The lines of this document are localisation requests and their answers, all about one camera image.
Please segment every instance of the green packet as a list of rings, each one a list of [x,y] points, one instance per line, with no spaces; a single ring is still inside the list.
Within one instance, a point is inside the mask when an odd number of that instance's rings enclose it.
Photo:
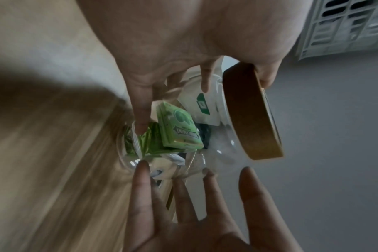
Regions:
[[[204,148],[199,131],[187,111],[163,101],[157,106],[157,119],[165,147],[189,150]]]
[[[162,142],[160,127],[157,122],[150,122],[143,135],[136,135],[142,156],[160,157],[161,154],[181,153],[184,149],[165,147]],[[124,145],[128,156],[138,157],[135,150],[132,127],[128,126],[124,132]]]

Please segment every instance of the gray floor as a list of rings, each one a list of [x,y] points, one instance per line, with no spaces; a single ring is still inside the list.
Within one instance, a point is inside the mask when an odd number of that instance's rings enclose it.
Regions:
[[[285,150],[254,163],[305,251],[378,251],[378,51],[283,62],[267,91]],[[247,235],[239,171],[221,175]],[[205,216],[202,181],[187,187]]]

